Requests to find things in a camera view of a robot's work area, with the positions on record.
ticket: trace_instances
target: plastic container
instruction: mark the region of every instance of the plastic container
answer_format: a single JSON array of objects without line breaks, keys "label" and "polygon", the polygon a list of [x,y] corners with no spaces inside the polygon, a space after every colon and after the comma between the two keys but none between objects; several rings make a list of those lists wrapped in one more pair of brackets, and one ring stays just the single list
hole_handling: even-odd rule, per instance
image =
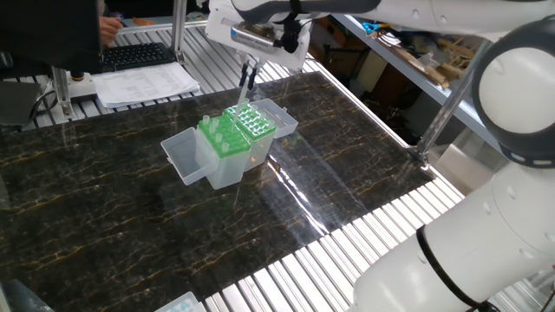
[{"label": "plastic container", "polygon": [[197,140],[199,149],[207,157],[198,162],[201,167],[217,163],[216,170],[206,177],[214,190],[218,190],[243,178],[251,144],[229,117],[208,119],[205,124],[206,121],[202,120],[197,127]]},{"label": "plastic container", "polygon": [[243,172],[264,162],[273,139],[297,128],[298,123],[271,100],[247,106],[237,125],[233,109],[214,118],[204,116],[196,129],[190,127],[161,142],[186,185],[204,177],[215,190],[238,183]]},{"label": "plastic container", "polygon": [[175,167],[185,185],[190,185],[217,169],[218,162],[208,158],[209,149],[203,149],[197,143],[197,131],[193,127],[161,143],[167,160]]},{"label": "plastic container", "polygon": [[253,102],[251,105],[256,105],[258,107],[258,111],[266,113],[266,117],[268,119],[274,120],[277,128],[274,139],[294,133],[295,129],[297,129],[298,122],[287,114],[287,109],[285,107],[279,107],[274,101],[264,99]]},{"label": "plastic container", "polygon": [[197,301],[192,292],[173,300],[155,312],[206,312],[205,307]]}]

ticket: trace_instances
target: paper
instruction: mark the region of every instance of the paper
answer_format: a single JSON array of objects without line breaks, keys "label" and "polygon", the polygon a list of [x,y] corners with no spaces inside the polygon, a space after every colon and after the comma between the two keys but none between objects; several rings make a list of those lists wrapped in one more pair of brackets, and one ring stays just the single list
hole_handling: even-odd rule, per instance
[{"label": "paper", "polygon": [[93,81],[98,98],[106,108],[117,108],[199,90],[199,83],[177,62],[93,75]]}]

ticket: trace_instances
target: desk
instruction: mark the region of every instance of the desk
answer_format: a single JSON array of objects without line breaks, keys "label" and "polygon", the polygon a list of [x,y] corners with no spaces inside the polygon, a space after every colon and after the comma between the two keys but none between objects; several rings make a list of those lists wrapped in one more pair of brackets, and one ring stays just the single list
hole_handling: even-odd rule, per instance
[{"label": "desk", "polygon": [[243,182],[184,186],[160,142],[237,90],[0,139],[0,278],[63,311],[201,299],[431,178],[320,74],[260,86],[299,121]]},{"label": "desk", "polygon": [[[325,79],[260,88],[301,122],[274,142],[273,159],[217,192],[184,186],[160,141],[237,96],[238,58],[203,27],[187,24],[185,38],[198,93],[118,109],[77,103],[78,120],[53,112],[2,137],[0,280],[20,278],[57,312],[151,312],[189,290],[212,312],[327,311],[352,302],[377,258],[462,200],[406,162],[406,143],[312,60],[303,72]],[[169,45],[170,32],[124,29],[116,43]],[[258,83],[290,75],[268,63]],[[493,301],[505,311],[541,302],[522,293],[532,291],[516,285]]]}]

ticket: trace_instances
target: keyboard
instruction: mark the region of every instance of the keyboard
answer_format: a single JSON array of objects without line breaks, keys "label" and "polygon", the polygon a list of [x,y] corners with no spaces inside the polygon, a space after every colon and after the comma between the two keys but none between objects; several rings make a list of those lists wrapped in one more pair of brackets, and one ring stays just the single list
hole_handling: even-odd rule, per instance
[{"label": "keyboard", "polygon": [[103,72],[143,68],[175,62],[175,56],[164,43],[144,43],[104,49]]}]

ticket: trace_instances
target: black marble table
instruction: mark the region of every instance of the black marble table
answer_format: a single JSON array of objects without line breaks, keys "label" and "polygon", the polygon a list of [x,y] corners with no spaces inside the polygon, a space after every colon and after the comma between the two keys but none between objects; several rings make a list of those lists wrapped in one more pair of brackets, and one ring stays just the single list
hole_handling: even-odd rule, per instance
[{"label": "black marble table", "polygon": [[204,299],[430,177],[320,74],[259,86],[299,121],[263,165],[185,186],[160,142],[238,91],[0,137],[0,280],[57,312]]}]

